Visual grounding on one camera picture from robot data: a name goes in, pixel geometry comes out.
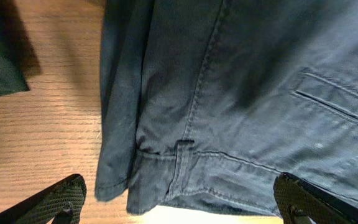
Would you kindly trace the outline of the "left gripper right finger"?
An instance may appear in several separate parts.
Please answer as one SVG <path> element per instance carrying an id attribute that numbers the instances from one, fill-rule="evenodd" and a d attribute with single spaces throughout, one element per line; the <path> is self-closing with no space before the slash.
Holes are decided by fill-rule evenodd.
<path id="1" fill-rule="evenodd" d="M 284 224 L 358 224 L 358 208 L 293 174 L 276 177 L 273 191 Z"/>

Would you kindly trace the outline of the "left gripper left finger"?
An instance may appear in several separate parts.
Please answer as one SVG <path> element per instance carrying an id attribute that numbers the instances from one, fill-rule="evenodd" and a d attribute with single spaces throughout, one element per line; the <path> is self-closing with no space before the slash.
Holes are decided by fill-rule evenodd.
<path id="1" fill-rule="evenodd" d="M 7 224 L 78 224 L 86 200 L 82 175 L 72 174 L 0 213 Z"/>

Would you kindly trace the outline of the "blue denim shorts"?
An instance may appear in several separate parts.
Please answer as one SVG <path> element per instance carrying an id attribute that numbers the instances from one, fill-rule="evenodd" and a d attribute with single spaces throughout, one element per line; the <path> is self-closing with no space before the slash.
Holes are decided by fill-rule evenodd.
<path id="1" fill-rule="evenodd" d="M 107 1 L 95 196 L 278 215 L 306 179 L 358 208 L 358 0 Z"/>

